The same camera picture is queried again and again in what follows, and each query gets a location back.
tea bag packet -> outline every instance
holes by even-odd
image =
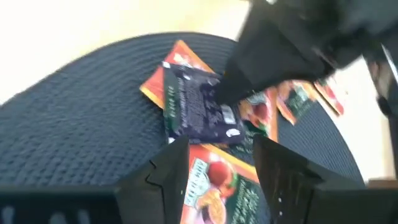
[[[255,135],[261,134],[277,142],[276,97],[276,88],[272,87],[242,100],[239,110],[245,127],[244,140],[238,144],[217,144],[216,146],[224,150],[251,155]]]
[[[191,144],[238,143],[244,127],[237,106],[218,105],[220,75],[164,62],[165,127],[169,141],[186,134]]]
[[[317,100],[317,93],[309,82],[289,80],[281,83],[277,89],[277,107],[282,116],[292,124]]]
[[[176,41],[173,49],[166,56],[166,58],[164,58],[164,61],[212,72],[211,68],[204,61],[200,60],[200,58],[182,40]],[[140,91],[146,95],[146,97],[148,97],[152,102],[162,109],[164,109],[165,103],[163,77],[163,66],[160,64],[156,68],[154,74],[139,88]]]
[[[266,204],[253,166],[213,147],[191,145],[181,224],[259,223]]]
[[[277,107],[276,88],[271,87],[256,93],[239,104],[239,110],[243,120],[265,132],[266,136],[277,141]]]
[[[314,86],[337,115],[344,114],[346,93],[343,87],[338,85],[334,75],[318,80]]]

woven placemat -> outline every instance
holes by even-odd
[[[178,39],[218,73],[234,47],[232,40],[195,33],[124,40],[66,65],[2,105],[0,184],[111,184],[156,154],[165,144],[162,110],[139,86]],[[295,126],[280,117],[279,139],[362,182],[346,143],[319,104]],[[253,163],[250,156],[235,156]]]

orange tea packet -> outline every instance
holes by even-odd
[[[314,86],[337,115],[344,114],[345,93],[342,87],[338,86],[334,75],[315,82]]]
[[[268,88],[256,93],[239,104],[243,120],[250,121],[254,127],[264,131],[273,141],[278,140],[277,127],[277,90]]]
[[[185,65],[202,69],[206,72],[213,72],[212,69],[203,62],[188,45],[178,40],[173,46],[173,49],[164,59],[165,62],[174,63],[177,65]],[[161,63],[157,67],[155,73],[140,86],[140,91],[143,92],[150,100],[152,100],[158,107],[164,109],[164,71]]]
[[[181,224],[256,223],[262,190],[256,169],[210,145],[191,145]]]
[[[284,81],[277,87],[277,107],[282,116],[295,124],[317,100],[312,84],[299,80]]]

black object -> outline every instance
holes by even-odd
[[[221,75],[167,62],[163,71],[168,139],[182,134],[190,144],[237,144],[244,139],[238,106],[215,103],[215,85]]]
[[[398,189],[366,189],[261,135],[253,147],[274,223],[398,222]]]
[[[0,223],[180,223],[188,155],[182,136],[114,185],[0,187]]]
[[[398,32],[396,6],[395,0],[253,0],[218,103],[237,102],[284,80],[331,75],[368,50],[370,41]]]
[[[394,155],[394,164],[396,168],[396,176],[398,177],[398,119],[389,118],[391,146]]]
[[[139,86],[178,39],[217,73],[223,73],[236,45],[196,33],[124,40],[71,62],[3,104],[0,185],[112,185],[156,155],[165,144],[163,114]],[[278,119],[282,145],[363,184],[344,139],[319,103],[295,126]],[[228,152],[254,164],[247,154]],[[266,220],[261,213],[259,223]]]
[[[398,118],[398,70],[388,49],[380,42],[374,42],[364,53],[372,81],[376,87],[381,111],[387,116]]]

table surface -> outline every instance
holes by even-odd
[[[18,1],[8,2],[0,7],[0,25],[6,34],[0,37],[0,54],[7,58],[0,68],[0,103],[69,61],[117,40],[170,30],[236,39],[248,9],[248,2],[238,0],[38,0],[25,2],[24,7]],[[337,118],[323,106],[364,180],[393,177],[387,119],[374,101],[376,92],[364,61],[338,76],[348,91],[346,114]]]
[[[112,184],[156,154],[166,143],[163,114],[139,86],[178,39],[217,73],[235,45],[190,32],[124,40],[69,63],[0,107],[0,185]],[[295,126],[279,115],[278,134],[282,145],[363,183],[319,103]],[[254,164],[251,154],[227,152]]]

